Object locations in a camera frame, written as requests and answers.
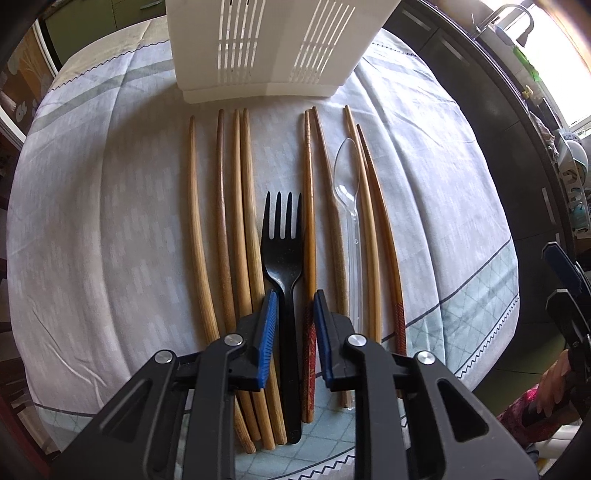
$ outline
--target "chopstick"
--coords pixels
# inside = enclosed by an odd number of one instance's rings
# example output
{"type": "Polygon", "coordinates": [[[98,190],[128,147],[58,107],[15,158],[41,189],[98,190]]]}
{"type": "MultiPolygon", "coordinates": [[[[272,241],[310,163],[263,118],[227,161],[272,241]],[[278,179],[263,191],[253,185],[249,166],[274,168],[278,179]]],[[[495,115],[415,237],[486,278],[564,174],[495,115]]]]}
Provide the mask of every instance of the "chopstick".
{"type": "Polygon", "coordinates": [[[203,235],[199,216],[199,197],[197,194],[197,139],[195,117],[189,121],[189,211],[191,215],[191,245],[193,250],[193,271],[197,287],[197,303],[205,332],[205,341],[210,344],[220,336],[217,329],[216,314],[213,311],[212,293],[209,288],[205,252],[203,251],[203,235]]]}
{"type": "Polygon", "coordinates": [[[306,306],[304,312],[304,378],[302,381],[302,421],[314,421],[314,389],[316,386],[316,327],[313,302],[316,293],[316,219],[314,216],[314,174],[312,169],[312,144],[310,111],[304,113],[304,279],[306,281],[306,306]]]}
{"type": "Polygon", "coordinates": [[[226,199],[223,189],[224,110],[217,114],[217,267],[222,284],[223,319],[226,333],[236,330],[234,293],[230,273],[228,232],[226,231],[226,199]]]}
{"type": "Polygon", "coordinates": [[[363,146],[365,153],[366,166],[368,168],[369,188],[372,193],[372,198],[375,200],[375,207],[378,211],[379,221],[382,225],[382,237],[386,245],[386,252],[388,257],[387,270],[390,278],[390,296],[392,300],[392,313],[394,315],[394,331],[396,332],[395,346],[396,353],[399,355],[406,355],[406,325],[404,322],[404,302],[402,300],[402,283],[400,281],[400,269],[398,268],[398,259],[396,256],[396,247],[394,244],[394,234],[390,227],[390,220],[388,218],[388,209],[384,200],[382,187],[379,184],[378,175],[375,171],[374,159],[371,156],[365,136],[361,130],[361,126],[357,125],[359,139],[363,146]]]}
{"type": "MultiPolygon", "coordinates": [[[[228,253],[228,233],[226,231],[226,200],[223,189],[223,147],[224,147],[224,111],[217,115],[217,261],[222,284],[222,304],[226,333],[236,330],[236,313],[230,276],[230,257],[228,253]]],[[[238,399],[234,401],[234,430],[246,453],[255,453],[256,447],[246,428],[238,399]]]]}
{"type": "MultiPolygon", "coordinates": [[[[340,227],[339,207],[333,192],[333,173],[330,164],[329,151],[326,147],[320,114],[316,107],[312,107],[316,118],[316,133],[320,141],[320,152],[323,157],[324,190],[328,195],[329,210],[329,235],[332,243],[332,257],[335,268],[336,309],[341,315],[349,316],[349,289],[347,286],[347,273],[345,271],[345,248],[343,246],[343,232],[340,227]]],[[[342,393],[342,406],[352,408],[353,400],[350,391],[342,393]]]]}
{"type": "MultiPolygon", "coordinates": [[[[233,139],[233,169],[234,169],[234,252],[236,254],[236,286],[238,297],[238,315],[243,317],[252,313],[251,291],[248,284],[248,265],[246,263],[246,243],[244,239],[244,218],[242,216],[242,176],[240,159],[240,112],[234,111],[234,139],[233,139]]],[[[238,398],[244,411],[244,418],[251,439],[261,440],[261,432],[256,423],[256,416],[252,408],[249,392],[239,390],[238,398]]]]}
{"type": "MultiPolygon", "coordinates": [[[[251,309],[258,310],[265,297],[265,282],[262,275],[261,244],[258,229],[256,227],[256,207],[254,190],[254,173],[252,166],[251,123],[248,110],[245,108],[242,114],[241,128],[241,158],[242,158],[242,189],[244,208],[244,232],[246,238],[246,257],[248,262],[248,274],[251,289],[251,309]]],[[[277,437],[279,445],[287,443],[287,434],[283,423],[283,412],[277,384],[277,372],[275,361],[271,355],[269,366],[269,379],[267,381],[266,395],[253,393],[255,408],[263,444],[268,450],[275,448],[273,434],[277,437]]]]}
{"type": "Polygon", "coordinates": [[[369,330],[368,336],[378,343],[382,343],[382,304],[380,300],[379,285],[379,259],[378,259],[378,238],[375,231],[374,209],[365,167],[365,156],[361,148],[359,134],[355,128],[355,121],[349,105],[345,106],[345,115],[349,127],[349,133],[355,142],[359,161],[359,193],[361,194],[361,208],[363,212],[363,232],[365,237],[365,249],[368,272],[368,297],[369,297],[369,330]]]}

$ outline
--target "green cabinet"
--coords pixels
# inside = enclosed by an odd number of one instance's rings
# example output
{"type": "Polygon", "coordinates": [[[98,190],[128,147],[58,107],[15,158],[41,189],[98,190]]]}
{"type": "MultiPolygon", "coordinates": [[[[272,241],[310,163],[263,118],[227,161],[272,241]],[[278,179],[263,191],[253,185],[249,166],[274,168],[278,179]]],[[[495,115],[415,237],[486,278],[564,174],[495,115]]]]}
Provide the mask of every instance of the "green cabinet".
{"type": "Polygon", "coordinates": [[[71,0],[46,19],[62,64],[99,38],[166,14],[165,0],[71,0]]]}
{"type": "Polygon", "coordinates": [[[117,30],[111,0],[72,0],[46,19],[62,64],[95,40],[117,30]]]}
{"type": "Polygon", "coordinates": [[[166,15],[164,0],[112,0],[117,30],[166,15]]]}

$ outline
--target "fork handle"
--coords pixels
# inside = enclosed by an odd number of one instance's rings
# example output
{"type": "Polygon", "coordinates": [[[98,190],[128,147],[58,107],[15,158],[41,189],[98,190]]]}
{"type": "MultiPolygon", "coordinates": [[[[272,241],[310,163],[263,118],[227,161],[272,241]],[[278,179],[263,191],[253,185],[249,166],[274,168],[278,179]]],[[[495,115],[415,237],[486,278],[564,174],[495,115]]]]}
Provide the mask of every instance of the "fork handle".
{"type": "Polygon", "coordinates": [[[279,366],[281,405],[288,443],[301,439],[300,367],[298,365],[296,314],[293,288],[279,295],[279,366]]]}

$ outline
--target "kitchen cabinet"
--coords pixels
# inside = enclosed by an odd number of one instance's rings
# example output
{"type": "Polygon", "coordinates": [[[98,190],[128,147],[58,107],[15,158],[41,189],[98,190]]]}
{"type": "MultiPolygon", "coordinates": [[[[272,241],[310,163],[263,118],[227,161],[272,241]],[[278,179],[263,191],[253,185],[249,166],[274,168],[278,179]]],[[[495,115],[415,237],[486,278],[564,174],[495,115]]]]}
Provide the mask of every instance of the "kitchen cabinet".
{"type": "Polygon", "coordinates": [[[487,72],[442,30],[429,39],[419,56],[458,102],[478,140],[492,137],[519,120],[487,72]]]}
{"type": "Polygon", "coordinates": [[[558,230],[541,233],[515,241],[519,265],[519,322],[552,322],[546,313],[546,300],[557,288],[562,288],[558,277],[542,260],[542,249],[556,241],[558,230]]]}
{"type": "Polygon", "coordinates": [[[523,125],[479,141],[514,240],[557,227],[550,183],[523,125]]]}
{"type": "Polygon", "coordinates": [[[414,51],[420,51],[437,31],[435,23],[405,3],[396,7],[384,28],[398,38],[404,38],[414,51]]]}
{"type": "Polygon", "coordinates": [[[62,64],[95,40],[117,30],[111,0],[72,0],[46,19],[62,64]]]}
{"type": "Polygon", "coordinates": [[[117,30],[166,15],[164,0],[112,0],[117,30]]]}
{"type": "Polygon", "coordinates": [[[99,38],[166,14],[165,0],[71,0],[45,22],[62,64],[99,38]]]}
{"type": "Polygon", "coordinates": [[[474,130],[515,244],[519,322],[551,321],[546,299],[560,283],[541,251],[559,240],[573,258],[574,240],[564,187],[519,90],[465,30],[424,0],[403,0],[384,27],[425,61],[474,130]]]}

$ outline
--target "metal screw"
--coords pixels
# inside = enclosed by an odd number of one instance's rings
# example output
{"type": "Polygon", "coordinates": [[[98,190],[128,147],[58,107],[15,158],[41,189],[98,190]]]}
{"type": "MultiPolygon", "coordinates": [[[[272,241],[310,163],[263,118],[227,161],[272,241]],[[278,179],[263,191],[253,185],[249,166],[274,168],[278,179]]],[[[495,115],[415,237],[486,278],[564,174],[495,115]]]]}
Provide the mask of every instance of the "metal screw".
{"type": "Polygon", "coordinates": [[[237,333],[231,333],[230,335],[226,335],[224,337],[223,342],[228,346],[238,346],[242,344],[243,340],[244,339],[241,335],[238,335],[237,333]]]}
{"type": "Polygon", "coordinates": [[[431,352],[423,350],[417,354],[417,360],[424,365],[432,365],[435,363],[435,355],[433,355],[431,352]]]}
{"type": "Polygon", "coordinates": [[[169,364],[173,361],[173,354],[169,350],[160,350],[156,355],[154,355],[154,360],[158,364],[169,364]]]}
{"type": "Polygon", "coordinates": [[[365,338],[363,335],[360,335],[358,333],[355,333],[353,335],[349,335],[349,338],[347,338],[347,341],[353,346],[363,346],[368,342],[367,338],[365,338]]]}

